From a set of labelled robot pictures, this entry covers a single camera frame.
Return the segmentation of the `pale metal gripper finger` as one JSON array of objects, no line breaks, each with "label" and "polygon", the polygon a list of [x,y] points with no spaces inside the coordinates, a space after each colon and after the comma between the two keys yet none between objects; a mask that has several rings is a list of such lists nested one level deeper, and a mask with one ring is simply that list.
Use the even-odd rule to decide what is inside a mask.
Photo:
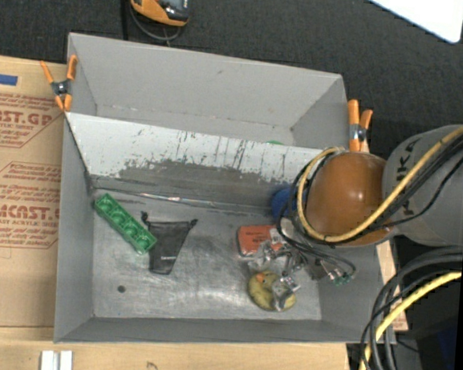
[{"label": "pale metal gripper finger", "polygon": [[292,276],[281,277],[274,281],[272,288],[272,307],[274,310],[286,311],[296,304],[296,291],[300,286]]},{"label": "pale metal gripper finger", "polygon": [[286,243],[277,230],[270,230],[269,238],[265,239],[248,261],[248,267],[255,270],[268,270],[277,258],[285,252]]}]

